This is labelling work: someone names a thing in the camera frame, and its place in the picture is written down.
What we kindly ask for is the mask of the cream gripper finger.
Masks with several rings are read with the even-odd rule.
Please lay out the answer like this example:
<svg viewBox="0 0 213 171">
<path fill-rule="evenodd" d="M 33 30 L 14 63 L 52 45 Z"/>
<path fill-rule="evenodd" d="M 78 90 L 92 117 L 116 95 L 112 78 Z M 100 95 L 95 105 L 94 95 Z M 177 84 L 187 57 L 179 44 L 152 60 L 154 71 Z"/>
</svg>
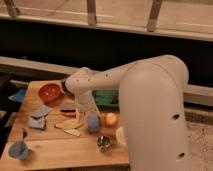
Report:
<svg viewBox="0 0 213 171">
<path fill-rule="evenodd" d="M 97 110 L 97 109 L 91 110 L 91 113 L 92 113 L 92 114 L 95 114 L 95 115 L 97 115 L 97 116 L 100 116 L 100 112 L 99 112 L 99 110 Z"/>
<path fill-rule="evenodd" d="M 82 122 L 82 113 L 76 112 L 76 120 L 78 123 Z"/>
</svg>

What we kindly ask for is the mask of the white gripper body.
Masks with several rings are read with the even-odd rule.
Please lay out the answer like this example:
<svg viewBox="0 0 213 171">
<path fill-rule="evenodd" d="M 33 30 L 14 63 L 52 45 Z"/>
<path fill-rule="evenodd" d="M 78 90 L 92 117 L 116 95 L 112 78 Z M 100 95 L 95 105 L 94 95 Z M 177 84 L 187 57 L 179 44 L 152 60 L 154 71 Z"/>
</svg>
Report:
<svg viewBox="0 0 213 171">
<path fill-rule="evenodd" d="M 96 109 L 94 98 L 91 95 L 78 95 L 75 104 L 79 112 L 89 112 Z"/>
</svg>

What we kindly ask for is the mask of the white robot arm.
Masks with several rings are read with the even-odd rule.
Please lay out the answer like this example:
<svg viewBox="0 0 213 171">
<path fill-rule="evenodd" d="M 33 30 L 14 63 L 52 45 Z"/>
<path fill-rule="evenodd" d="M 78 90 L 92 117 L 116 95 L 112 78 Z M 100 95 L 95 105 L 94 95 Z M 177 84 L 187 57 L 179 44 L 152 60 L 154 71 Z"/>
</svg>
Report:
<svg viewBox="0 0 213 171">
<path fill-rule="evenodd" d="M 190 171 L 183 89 L 189 73 L 172 55 L 90 74 L 82 68 L 66 89 L 80 104 L 90 90 L 117 89 L 131 171 Z"/>
</svg>

